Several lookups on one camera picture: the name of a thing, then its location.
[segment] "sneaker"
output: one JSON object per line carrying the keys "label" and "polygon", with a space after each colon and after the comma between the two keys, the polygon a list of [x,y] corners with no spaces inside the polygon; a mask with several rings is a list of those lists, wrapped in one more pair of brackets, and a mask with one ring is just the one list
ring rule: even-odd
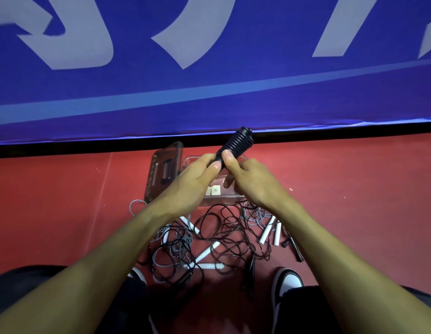
{"label": "sneaker", "polygon": [[136,280],[141,280],[143,281],[146,285],[146,278],[144,278],[143,273],[141,273],[141,271],[139,269],[137,269],[136,267],[133,267],[132,270],[130,271],[130,273],[127,275],[129,278],[134,278]]}
{"label": "sneaker", "polygon": [[[129,278],[133,278],[133,279],[136,279],[136,280],[141,280],[141,281],[143,281],[147,285],[146,278],[144,278],[143,273],[141,273],[141,271],[139,269],[137,269],[136,267],[133,267],[131,269],[130,273],[127,276]],[[152,322],[152,318],[151,318],[150,314],[149,314],[149,322],[150,322],[150,326],[152,328],[152,333],[153,334],[158,334],[158,331],[157,331],[157,329],[155,328],[155,326],[154,326],[154,324]]]}
{"label": "sneaker", "polygon": [[274,328],[277,323],[277,317],[279,315],[279,306],[282,302],[282,297],[285,292],[292,288],[303,287],[301,277],[296,271],[292,269],[280,268],[274,276],[274,281],[271,289],[271,302],[274,313],[274,322],[272,326],[272,334],[274,334]]}

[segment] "black jump rope handle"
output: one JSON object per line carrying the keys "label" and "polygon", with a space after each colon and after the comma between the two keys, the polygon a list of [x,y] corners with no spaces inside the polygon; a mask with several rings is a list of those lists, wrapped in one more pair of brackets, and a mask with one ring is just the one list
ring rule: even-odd
{"label": "black jump rope handle", "polygon": [[250,128],[242,126],[241,129],[237,130],[235,134],[223,145],[215,154],[215,160],[222,162],[222,169],[225,167],[225,163],[222,159],[222,152],[226,149],[230,150],[234,155],[235,159],[239,158],[246,150],[248,150],[254,144],[252,139],[252,131]]}

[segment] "light blue stripe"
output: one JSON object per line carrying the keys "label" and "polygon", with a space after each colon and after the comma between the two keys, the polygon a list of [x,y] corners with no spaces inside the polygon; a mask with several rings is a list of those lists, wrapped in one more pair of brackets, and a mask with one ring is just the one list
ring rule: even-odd
{"label": "light blue stripe", "polygon": [[360,75],[374,74],[409,67],[431,64],[431,59],[383,64],[374,67],[347,69],[317,74],[299,75],[268,80],[256,80],[240,83],[209,85],[196,88],[152,91],[148,93],[133,93],[126,95],[78,98],[74,100],[53,100],[10,104],[0,106],[0,124],[36,121],[46,118],[84,115],[88,113],[107,112],[133,109],[145,106],[200,100],[240,93],[289,87],[300,84],[337,80]]}

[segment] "person's right hand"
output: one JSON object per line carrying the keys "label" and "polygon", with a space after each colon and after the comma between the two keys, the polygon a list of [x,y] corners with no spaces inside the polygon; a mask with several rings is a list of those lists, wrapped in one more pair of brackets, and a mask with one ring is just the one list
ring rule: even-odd
{"label": "person's right hand", "polygon": [[239,164],[229,150],[224,150],[222,157],[226,168],[232,175],[225,180],[225,188],[231,186],[235,179],[236,192],[271,213],[278,209],[277,205],[280,202],[290,197],[267,167],[257,160],[252,158]]}

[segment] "white line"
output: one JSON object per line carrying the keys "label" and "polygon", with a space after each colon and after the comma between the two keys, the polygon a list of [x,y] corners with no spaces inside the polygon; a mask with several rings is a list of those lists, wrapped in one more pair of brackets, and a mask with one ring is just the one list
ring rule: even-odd
{"label": "white line", "polygon": [[377,0],[338,0],[313,57],[343,56]]}

